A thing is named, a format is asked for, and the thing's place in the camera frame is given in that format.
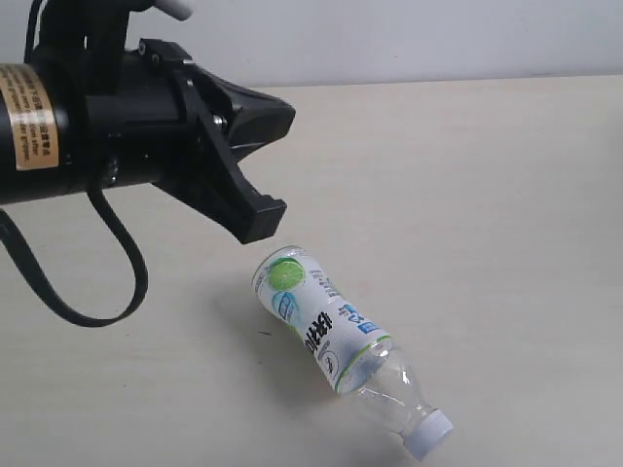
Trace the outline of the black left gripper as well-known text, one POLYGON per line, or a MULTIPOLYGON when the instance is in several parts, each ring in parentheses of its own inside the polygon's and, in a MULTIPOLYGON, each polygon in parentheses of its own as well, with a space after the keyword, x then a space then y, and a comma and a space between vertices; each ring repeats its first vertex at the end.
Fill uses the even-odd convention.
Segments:
POLYGON ((2 64, 2 203, 154 184, 242 244, 275 235, 285 201, 260 194, 235 159, 284 138, 293 106, 219 78, 171 42, 142 41, 114 76, 113 89, 95 90, 50 60, 2 64))

